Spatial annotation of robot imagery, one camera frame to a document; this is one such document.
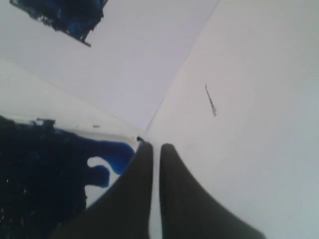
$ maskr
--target thin dark line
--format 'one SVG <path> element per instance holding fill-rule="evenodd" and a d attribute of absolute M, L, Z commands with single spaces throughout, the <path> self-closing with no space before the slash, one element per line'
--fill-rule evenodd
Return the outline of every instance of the thin dark line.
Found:
<path fill-rule="evenodd" d="M 217 115 L 216 108 L 215 108 L 215 106 L 213 104 L 213 101 L 211 100 L 210 95 L 209 95 L 209 92 L 208 92 L 208 89 L 207 89 L 207 84 L 205 84 L 205 90 L 206 90 L 206 93 L 208 95 L 208 99 L 209 99 L 209 102 L 210 102 L 211 109 L 213 110 L 213 115 L 216 117 L 216 115 Z"/>

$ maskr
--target white sheet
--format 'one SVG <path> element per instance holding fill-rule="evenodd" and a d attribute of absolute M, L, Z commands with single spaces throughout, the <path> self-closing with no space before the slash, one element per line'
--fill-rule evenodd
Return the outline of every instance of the white sheet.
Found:
<path fill-rule="evenodd" d="M 109 0 L 89 48 L 0 1 L 0 57 L 146 129 L 218 0 Z"/>

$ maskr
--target white surface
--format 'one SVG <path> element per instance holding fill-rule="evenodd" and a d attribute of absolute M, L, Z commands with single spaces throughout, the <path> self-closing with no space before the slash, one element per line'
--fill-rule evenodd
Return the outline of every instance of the white surface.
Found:
<path fill-rule="evenodd" d="M 0 115 L 10 119 L 54 119 L 56 127 L 94 139 L 124 141 L 137 149 L 137 128 L 108 115 L 64 91 L 0 59 Z M 104 165 L 110 170 L 110 185 L 118 178 L 105 160 L 94 157 L 88 165 Z M 87 206 L 108 188 L 86 186 Z"/>
<path fill-rule="evenodd" d="M 109 0 L 92 48 L 0 1 L 0 57 L 145 130 L 218 0 Z"/>
<path fill-rule="evenodd" d="M 317 0 L 221 1 L 147 132 L 269 239 L 319 238 L 318 12 Z"/>

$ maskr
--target black mark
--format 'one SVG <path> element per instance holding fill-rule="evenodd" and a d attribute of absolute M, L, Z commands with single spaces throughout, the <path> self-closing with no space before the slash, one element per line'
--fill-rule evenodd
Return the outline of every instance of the black mark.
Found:
<path fill-rule="evenodd" d="M 210 95 L 209 95 L 209 92 L 208 92 L 208 89 L 207 89 L 207 84 L 205 84 L 205 90 L 206 90 L 206 93 L 207 93 L 207 95 L 208 95 L 208 99 L 209 99 L 209 102 L 210 102 L 210 105 L 211 105 L 211 109 L 212 109 L 212 111 L 213 111 L 213 114 L 214 114 L 214 116 L 216 117 L 216 115 L 217 115 L 216 108 L 215 108 L 215 106 L 214 106 L 214 104 L 213 104 L 213 101 L 211 100 Z"/>

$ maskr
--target blue paint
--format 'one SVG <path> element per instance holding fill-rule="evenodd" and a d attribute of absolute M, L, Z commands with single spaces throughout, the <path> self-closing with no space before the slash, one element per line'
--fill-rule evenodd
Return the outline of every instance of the blue paint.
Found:
<path fill-rule="evenodd" d="M 103 17 L 107 0 L 10 0 L 32 18 L 84 42 Z"/>
<path fill-rule="evenodd" d="M 46 239 L 86 208 L 86 185 L 107 187 L 106 160 L 122 174 L 134 156 L 123 142 L 96 141 L 43 124 L 0 117 L 0 238 Z"/>

